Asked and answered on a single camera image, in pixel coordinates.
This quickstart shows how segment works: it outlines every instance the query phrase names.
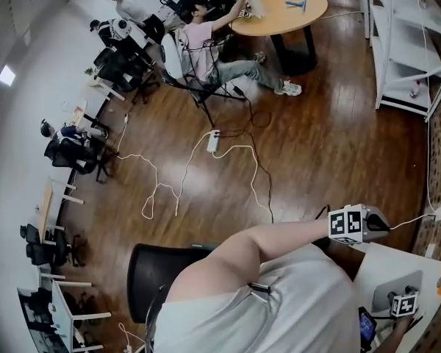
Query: white wall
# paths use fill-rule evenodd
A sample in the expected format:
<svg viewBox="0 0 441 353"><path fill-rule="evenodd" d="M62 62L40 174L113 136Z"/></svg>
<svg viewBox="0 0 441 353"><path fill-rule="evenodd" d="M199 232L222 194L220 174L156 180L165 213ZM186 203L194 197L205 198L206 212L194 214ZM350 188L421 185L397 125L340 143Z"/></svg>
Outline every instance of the white wall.
<svg viewBox="0 0 441 353"><path fill-rule="evenodd" d="M148 10L158 10L158 0L138 0ZM0 352L36 352L26 328L16 288L37 287L36 268L26 258L21 224L35 224L46 179L66 181L69 169L52 168L43 156L48 143L40 135L40 121L56 126L83 98L95 115L103 96L85 86L83 71L103 49L90 34L90 19L116 17L110 0L56 0L31 25L29 48L18 43L9 64L17 73L11 88L0 91ZM134 30L135 39L142 35ZM54 198L51 219L60 207Z"/></svg>

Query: white shelf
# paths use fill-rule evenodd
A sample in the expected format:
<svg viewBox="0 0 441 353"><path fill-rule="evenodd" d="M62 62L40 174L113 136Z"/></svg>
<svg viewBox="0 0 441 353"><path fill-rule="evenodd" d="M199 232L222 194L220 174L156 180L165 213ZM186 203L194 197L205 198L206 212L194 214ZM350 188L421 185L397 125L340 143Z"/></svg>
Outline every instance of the white shelf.
<svg viewBox="0 0 441 353"><path fill-rule="evenodd" d="M386 10L383 7L371 5L371 11L384 49L389 34L389 20ZM402 20L393 20L390 59L423 72L440 67L440 56L427 31L425 31L425 36L427 51L421 27L406 24Z"/></svg>
<svg viewBox="0 0 441 353"><path fill-rule="evenodd" d="M418 0L393 0L394 17L441 34L441 8L435 0L426 0L426 9L418 9Z"/></svg>
<svg viewBox="0 0 441 353"><path fill-rule="evenodd" d="M384 51L381 40L378 37L371 37L371 41L373 44L374 67L376 69L376 84L377 88L380 88L382 80L382 68L384 64ZM416 76L418 74L420 73L418 73L418 71L416 71L415 69L395 63L393 61L389 61L385 80L386 82L391 82L404 77ZM385 85L383 96L392 99L398 99L399 101L406 102L407 104L422 107L424 110L412 109L411 107L402 107L401 105L385 101L384 99L381 100L381 103L389 104L390 106L394 107L404 108L405 110L425 115L429 108L428 86L426 85L424 80L421 80L420 92L418 93L417 97L413 99L412 97L410 97L410 90L413 88L414 85L415 82L399 82L393 85Z"/></svg>

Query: power strip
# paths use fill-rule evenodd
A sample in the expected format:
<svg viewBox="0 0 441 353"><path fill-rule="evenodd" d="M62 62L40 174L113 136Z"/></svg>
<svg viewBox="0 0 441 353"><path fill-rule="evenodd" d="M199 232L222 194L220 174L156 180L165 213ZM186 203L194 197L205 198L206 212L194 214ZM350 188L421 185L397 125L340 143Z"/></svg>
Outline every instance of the power strip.
<svg viewBox="0 0 441 353"><path fill-rule="evenodd" d="M209 153L215 153L218 150L220 135L221 131L219 131L218 129L213 129L210 132L209 142L207 143L207 151Z"/></svg>

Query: blue object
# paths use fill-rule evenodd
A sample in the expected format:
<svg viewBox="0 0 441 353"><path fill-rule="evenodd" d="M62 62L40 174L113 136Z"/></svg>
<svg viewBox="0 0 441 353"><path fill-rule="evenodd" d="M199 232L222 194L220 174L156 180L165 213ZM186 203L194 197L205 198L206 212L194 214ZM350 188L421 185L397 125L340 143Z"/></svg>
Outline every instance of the blue object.
<svg viewBox="0 0 441 353"><path fill-rule="evenodd" d="M304 12L306 10L307 0L303 0L299 3L295 3L294 1L286 1L285 3L286 3L286 5L292 5L294 7L301 7L302 11Z"/></svg>

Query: white shirt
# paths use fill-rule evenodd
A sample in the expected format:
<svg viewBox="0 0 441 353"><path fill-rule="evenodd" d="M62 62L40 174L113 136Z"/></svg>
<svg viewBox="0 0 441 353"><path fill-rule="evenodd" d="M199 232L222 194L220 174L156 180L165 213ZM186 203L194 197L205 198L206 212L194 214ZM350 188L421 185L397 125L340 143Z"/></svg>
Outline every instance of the white shirt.
<svg viewBox="0 0 441 353"><path fill-rule="evenodd" d="M261 267L267 302L236 293L165 303L155 353L359 353L353 283L313 245Z"/></svg>
<svg viewBox="0 0 441 353"><path fill-rule="evenodd" d="M116 3L116 12L125 20L132 18L137 22L143 22L151 16L134 0L118 1Z"/></svg>

